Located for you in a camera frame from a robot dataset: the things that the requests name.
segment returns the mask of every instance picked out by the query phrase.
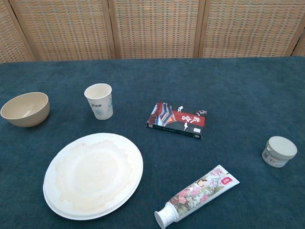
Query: red and black box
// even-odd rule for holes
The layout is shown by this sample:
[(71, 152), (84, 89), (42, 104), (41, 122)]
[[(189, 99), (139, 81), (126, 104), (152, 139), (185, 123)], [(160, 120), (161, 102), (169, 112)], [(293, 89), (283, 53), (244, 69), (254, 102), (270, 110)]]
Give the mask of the red and black box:
[(205, 120), (205, 110), (191, 110), (184, 106), (158, 102), (147, 121), (147, 126), (202, 139)]

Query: small plastic jar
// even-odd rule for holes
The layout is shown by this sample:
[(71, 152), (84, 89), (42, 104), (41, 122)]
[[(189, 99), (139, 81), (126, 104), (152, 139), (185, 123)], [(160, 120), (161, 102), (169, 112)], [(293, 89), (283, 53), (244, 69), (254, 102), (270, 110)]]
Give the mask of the small plastic jar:
[(263, 160), (276, 168), (283, 167), (297, 153), (295, 144), (287, 138), (271, 137), (262, 153)]

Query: bamboo fiber bowl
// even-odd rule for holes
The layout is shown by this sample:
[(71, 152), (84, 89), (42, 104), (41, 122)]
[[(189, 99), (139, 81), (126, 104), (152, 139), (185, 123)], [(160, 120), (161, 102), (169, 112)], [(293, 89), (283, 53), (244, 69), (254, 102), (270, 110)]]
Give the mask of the bamboo fiber bowl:
[(19, 95), (9, 100), (0, 111), (3, 118), (21, 127), (38, 125), (47, 118), (49, 112), (49, 98), (41, 92)]

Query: floral tube design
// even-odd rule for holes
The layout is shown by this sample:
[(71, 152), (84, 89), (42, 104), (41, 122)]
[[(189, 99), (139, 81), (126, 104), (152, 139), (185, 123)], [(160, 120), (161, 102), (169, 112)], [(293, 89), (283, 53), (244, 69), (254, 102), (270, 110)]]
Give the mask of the floral tube design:
[(155, 212), (156, 220), (164, 229), (172, 222), (180, 221), (237, 184), (239, 181), (221, 165), (218, 165), (172, 197), (161, 211)]

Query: paper plate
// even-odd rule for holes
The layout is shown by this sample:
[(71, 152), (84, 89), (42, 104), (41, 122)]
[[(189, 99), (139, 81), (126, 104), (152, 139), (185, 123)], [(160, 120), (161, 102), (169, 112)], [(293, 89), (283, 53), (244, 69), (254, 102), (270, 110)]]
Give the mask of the paper plate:
[(95, 219), (124, 204), (142, 172), (141, 153), (130, 140), (108, 133), (88, 135), (65, 146), (51, 161), (43, 194), (60, 216)]

